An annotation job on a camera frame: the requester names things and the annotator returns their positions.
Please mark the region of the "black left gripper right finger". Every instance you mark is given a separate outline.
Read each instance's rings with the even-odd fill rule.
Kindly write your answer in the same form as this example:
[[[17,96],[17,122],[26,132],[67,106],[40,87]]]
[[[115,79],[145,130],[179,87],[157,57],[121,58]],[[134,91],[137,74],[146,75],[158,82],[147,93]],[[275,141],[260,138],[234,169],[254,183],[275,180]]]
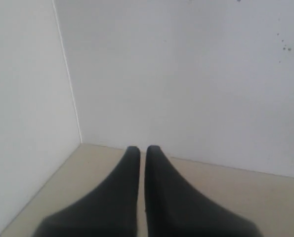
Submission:
[[[159,146],[147,148],[145,210],[150,237],[260,237],[250,220],[196,190]]]

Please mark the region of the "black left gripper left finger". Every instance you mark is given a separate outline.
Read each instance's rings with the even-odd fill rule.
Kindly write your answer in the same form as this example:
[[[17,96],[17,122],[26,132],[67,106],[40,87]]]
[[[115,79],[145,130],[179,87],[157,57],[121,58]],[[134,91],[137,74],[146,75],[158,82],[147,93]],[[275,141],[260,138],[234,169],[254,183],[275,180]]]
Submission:
[[[46,217],[39,237],[135,237],[140,150],[129,146],[112,172],[90,193]]]

